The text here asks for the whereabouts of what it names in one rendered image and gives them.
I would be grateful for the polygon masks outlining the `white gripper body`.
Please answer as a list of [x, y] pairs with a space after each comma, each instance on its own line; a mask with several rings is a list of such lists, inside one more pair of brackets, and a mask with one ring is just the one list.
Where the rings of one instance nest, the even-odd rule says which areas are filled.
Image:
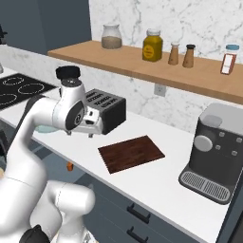
[[73, 120], [68, 120], [66, 123], [66, 132], [79, 132], [86, 134], [101, 134], [103, 132], [103, 122], [101, 118], [92, 121], [91, 119], [83, 119], [78, 126], [74, 126]]

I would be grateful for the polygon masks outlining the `pale blue plate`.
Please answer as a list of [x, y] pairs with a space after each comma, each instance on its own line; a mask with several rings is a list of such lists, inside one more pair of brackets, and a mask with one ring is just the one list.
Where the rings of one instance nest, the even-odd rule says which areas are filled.
[[47, 126], [47, 125], [39, 125], [35, 128], [35, 131], [38, 133], [47, 134], [47, 133], [56, 132], [57, 128], [52, 127], [52, 126]]

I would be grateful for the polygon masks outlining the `open blue-grey drawer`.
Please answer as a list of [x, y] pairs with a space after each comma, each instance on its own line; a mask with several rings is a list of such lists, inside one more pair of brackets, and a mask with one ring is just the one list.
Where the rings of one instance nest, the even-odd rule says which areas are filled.
[[91, 176], [76, 166], [73, 167], [72, 171], [68, 171], [66, 168], [66, 160], [52, 153], [45, 146], [32, 140], [28, 148], [43, 161], [50, 180], [80, 184], [93, 189], [93, 179]]

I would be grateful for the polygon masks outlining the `dark wooden cutting board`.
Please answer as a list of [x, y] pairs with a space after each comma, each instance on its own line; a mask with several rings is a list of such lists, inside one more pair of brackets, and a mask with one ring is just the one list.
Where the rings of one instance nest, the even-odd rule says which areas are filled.
[[165, 157], [148, 136], [100, 147], [99, 153], [110, 174]]

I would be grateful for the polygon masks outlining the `black and grey toaster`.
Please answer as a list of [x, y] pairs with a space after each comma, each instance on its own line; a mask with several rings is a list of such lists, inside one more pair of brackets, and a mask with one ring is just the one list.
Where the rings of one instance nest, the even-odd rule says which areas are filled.
[[104, 135], [126, 121], [125, 98], [94, 88], [86, 93], [86, 101], [89, 107], [99, 111]]

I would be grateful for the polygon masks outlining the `black hob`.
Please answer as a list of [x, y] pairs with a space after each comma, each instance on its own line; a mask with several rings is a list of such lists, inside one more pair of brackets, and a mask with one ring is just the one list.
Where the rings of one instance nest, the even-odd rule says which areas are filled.
[[1, 78], [0, 111], [55, 88], [53, 84], [47, 84], [20, 73]]

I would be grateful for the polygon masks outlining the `clear glass jar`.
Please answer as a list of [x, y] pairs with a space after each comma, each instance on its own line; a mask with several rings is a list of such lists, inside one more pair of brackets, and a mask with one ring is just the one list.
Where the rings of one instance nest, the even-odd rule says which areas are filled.
[[103, 26], [102, 47], [105, 49], [118, 49], [122, 47], [122, 35], [119, 24]]

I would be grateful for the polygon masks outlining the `yellow jar with label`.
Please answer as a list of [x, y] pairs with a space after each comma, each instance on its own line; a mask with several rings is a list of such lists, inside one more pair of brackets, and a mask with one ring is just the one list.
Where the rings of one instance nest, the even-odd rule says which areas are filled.
[[163, 40], [158, 29], [149, 28], [143, 40], [142, 59], [148, 62], [157, 62], [162, 57]]

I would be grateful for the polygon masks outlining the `brown shaker with pale cap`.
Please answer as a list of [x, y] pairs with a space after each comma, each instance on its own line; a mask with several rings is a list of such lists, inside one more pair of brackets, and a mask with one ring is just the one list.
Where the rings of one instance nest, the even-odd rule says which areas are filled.
[[178, 64], [178, 47], [179, 47], [179, 43], [173, 42], [171, 44], [171, 52], [170, 52], [169, 59], [168, 59], [169, 65]]

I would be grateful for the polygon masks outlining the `brown shaker with black cap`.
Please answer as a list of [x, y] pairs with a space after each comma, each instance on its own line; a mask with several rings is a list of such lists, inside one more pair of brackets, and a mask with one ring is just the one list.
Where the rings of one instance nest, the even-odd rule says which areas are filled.
[[186, 68], [192, 68], [194, 66], [194, 50], [196, 46], [193, 44], [189, 44], [186, 47], [187, 50], [184, 56], [182, 66]]

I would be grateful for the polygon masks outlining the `black object by cupboard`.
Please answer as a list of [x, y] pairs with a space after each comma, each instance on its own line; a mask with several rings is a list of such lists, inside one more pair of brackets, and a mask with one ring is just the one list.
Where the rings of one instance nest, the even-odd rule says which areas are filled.
[[5, 45], [7, 43], [5, 36], [8, 33], [2, 30], [2, 27], [0, 25], [0, 45]]

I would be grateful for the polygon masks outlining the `dark grey tall cabinet side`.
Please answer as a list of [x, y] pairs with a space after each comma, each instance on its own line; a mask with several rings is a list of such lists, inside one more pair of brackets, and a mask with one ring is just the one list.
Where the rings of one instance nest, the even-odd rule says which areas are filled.
[[231, 234], [234, 231], [234, 227], [243, 212], [243, 185], [238, 188], [238, 191], [234, 193], [234, 197], [231, 201], [221, 232], [218, 235], [216, 243], [228, 243]]

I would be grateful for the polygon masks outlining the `white wall outlet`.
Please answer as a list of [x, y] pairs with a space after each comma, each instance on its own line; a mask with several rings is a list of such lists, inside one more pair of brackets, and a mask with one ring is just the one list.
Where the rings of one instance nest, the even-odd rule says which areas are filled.
[[155, 84], [154, 94], [164, 97], [166, 94], [166, 86], [162, 84]]

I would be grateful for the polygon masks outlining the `wooden wall shelf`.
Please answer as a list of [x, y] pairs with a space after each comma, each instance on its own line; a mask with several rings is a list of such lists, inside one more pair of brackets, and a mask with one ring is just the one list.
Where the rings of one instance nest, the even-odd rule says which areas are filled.
[[235, 64], [230, 75], [220, 73], [221, 62], [194, 58], [194, 66], [181, 65], [184, 57], [178, 56], [178, 65], [169, 65], [169, 54], [155, 62], [143, 61], [138, 47], [123, 46], [120, 49], [103, 49], [98, 41], [50, 50], [50, 57], [87, 65], [155, 84], [190, 91], [223, 101], [243, 104], [243, 65]]

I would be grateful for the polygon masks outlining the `dark blue wall cupboard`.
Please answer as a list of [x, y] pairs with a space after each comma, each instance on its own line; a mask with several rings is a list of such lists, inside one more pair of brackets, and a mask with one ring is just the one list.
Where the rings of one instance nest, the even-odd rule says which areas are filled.
[[88, 0], [0, 0], [0, 31], [9, 47], [47, 55], [91, 39]]

